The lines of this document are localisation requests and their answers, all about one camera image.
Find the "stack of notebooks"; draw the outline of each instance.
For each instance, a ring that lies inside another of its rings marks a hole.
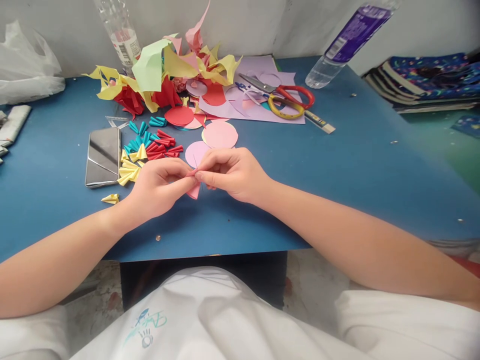
[[[363,76],[398,113],[471,109],[480,105],[480,62],[464,53],[392,56]]]

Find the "smartphone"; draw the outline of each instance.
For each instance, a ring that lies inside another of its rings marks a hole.
[[[120,166],[120,130],[109,127],[90,133],[85,186],[98,188],[116,184]]]

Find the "white shirt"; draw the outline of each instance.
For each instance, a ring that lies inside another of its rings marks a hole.
[[[72,359],[480,359],[478,311],[370,290],[345,291],[336,305],[343,341],[273,308],[227,271],[185,269]],[[66,326],[61,306],[0,320],[0,359],[68,359]]]

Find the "water bottle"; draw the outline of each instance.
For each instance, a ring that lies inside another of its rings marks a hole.
[[[400,2],[401,0],[372,0],[361,5],[310,70],[305,83],[313,89],[328,85],[377,30],[392,17]]]
[[[113,47],[125,73],[133,77],[132,66],[140,58],[140,48],[137,34],[130,23],[129,10],[124,0],[94,0],[100,13],[101,21],[110,37]]]

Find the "white plastic bag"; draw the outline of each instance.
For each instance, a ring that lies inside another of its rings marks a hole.
[[[18,21],[7,24],[5,42],[0,42],[0,105],[26,103],[59,93],[65,79],[47,42],[33,32],[43,54],[23,34]]]

